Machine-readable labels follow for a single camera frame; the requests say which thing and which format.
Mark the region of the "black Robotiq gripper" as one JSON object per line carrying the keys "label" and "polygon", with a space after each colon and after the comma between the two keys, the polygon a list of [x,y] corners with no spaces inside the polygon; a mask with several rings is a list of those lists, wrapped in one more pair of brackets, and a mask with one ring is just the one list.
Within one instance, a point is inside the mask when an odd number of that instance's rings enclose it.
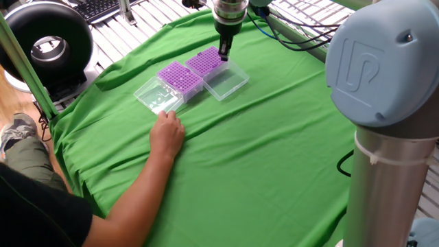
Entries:
{"label": "black Robotiq gripper", "polygon": [[218,21],[215,21],[215,29],[220,34],[218,55],[221,61],[228,61],[228,55],[230,54],[230,49],[233,43],[233,36],[240,33],[242,28],[242,23],[234,25],[225,25]]}

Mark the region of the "person's right hand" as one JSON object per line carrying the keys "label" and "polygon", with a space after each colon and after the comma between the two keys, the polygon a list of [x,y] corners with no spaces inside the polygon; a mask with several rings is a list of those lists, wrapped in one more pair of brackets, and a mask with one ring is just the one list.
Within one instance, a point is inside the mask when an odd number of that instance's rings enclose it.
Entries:
{"label": "person's right hand", "polygon": [[151,155],[174,160],[181,150],[185,127],[174,110],[160,111],[150,131]]}

